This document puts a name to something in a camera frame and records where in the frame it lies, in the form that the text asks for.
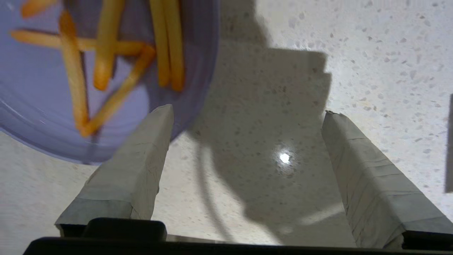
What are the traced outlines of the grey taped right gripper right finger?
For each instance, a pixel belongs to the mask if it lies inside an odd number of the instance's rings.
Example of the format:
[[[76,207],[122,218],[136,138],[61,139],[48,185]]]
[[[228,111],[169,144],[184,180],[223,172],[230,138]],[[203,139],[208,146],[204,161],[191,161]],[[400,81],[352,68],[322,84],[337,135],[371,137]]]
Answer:
[[[452,248],[452,222],[347,116],[327,111],[322,138],[361,248]]]

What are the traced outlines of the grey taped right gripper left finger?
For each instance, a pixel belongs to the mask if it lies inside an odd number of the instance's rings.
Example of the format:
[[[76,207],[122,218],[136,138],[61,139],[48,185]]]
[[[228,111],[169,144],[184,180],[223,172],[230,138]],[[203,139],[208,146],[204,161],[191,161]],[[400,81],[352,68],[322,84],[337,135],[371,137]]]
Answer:
[[[61,236],[77,236],[90,220],[101,217],[151,219],[173,123],[170,104],[143,119],[55,221]]]

